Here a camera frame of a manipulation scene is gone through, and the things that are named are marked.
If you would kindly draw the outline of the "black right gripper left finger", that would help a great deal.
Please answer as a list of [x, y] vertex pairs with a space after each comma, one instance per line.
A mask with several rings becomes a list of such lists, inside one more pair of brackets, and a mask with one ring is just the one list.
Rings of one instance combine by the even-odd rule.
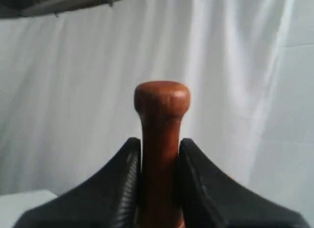
[[61, 196], [26, 211], [16, 228], [133, 228], [141, 143], [129, 138], [97, 173]]

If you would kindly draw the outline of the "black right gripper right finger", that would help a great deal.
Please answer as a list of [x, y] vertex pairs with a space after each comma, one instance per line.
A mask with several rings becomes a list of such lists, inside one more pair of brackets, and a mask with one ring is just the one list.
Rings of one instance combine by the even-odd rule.
[[179, 195], [187, 228], [308, 228], [304, 217], [238, 184], [192, 139], [180, 143]]

